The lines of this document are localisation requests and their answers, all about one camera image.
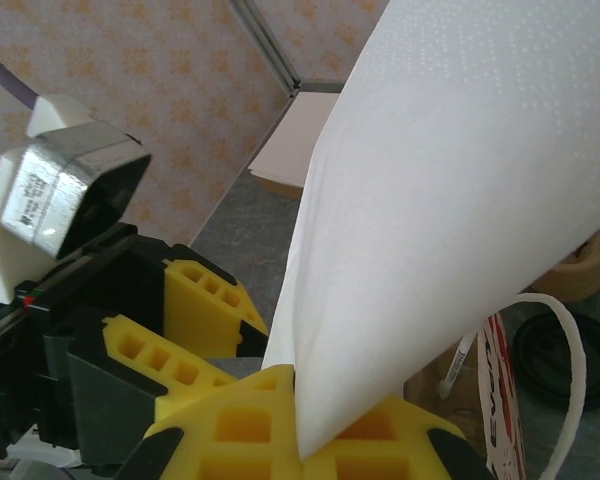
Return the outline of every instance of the patterned wallpaper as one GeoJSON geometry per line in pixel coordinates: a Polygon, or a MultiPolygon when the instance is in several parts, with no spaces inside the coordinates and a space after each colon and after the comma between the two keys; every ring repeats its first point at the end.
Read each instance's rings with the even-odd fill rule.
{"type": "MultiPolygon", "coordinates": [[[[0,61],[153,153],[125,220],[189,243],[287,95],[227,0],[0,0],[0,61]]],[[[28,110],[0,88],[0,153],[28,110]]]]}
{"type": "Polygon", "coordinates": [[[303,80],[344,82],[389,0],[254,0],[303,80]]]}

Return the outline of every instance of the gray floor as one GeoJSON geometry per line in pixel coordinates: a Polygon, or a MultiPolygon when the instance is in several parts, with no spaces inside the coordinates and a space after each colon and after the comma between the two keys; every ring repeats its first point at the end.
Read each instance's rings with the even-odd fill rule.
{"type": "MultiPolygon", "coordinates": [[[[193,244],[202,255],[233,273],[247,287],[270,325],[284,275],[298,202],[269,194],[244,173],[193,244]]],[[[572,306],[600,320],[600,293],[572,306]]],[[[538,310],[517,305],[504,312],[512,338],[517,326],[538,310]]],[[[530,479],[546,464],[562,415],[534,403],[522,389],[519,404],[530,479]]],[[[600,410],[583,418],[576,444],[558,476],[560,480],[600,480],[600,410]]]]}

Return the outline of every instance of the white paper towel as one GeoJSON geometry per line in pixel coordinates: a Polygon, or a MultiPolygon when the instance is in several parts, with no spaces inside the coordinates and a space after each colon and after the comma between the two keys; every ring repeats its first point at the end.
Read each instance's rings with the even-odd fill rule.
{"type": "Polygon", "coordinates": [[[314,150],[264,366],[305,457],[600,227],[600,0],[392,0],[314,150]]]}

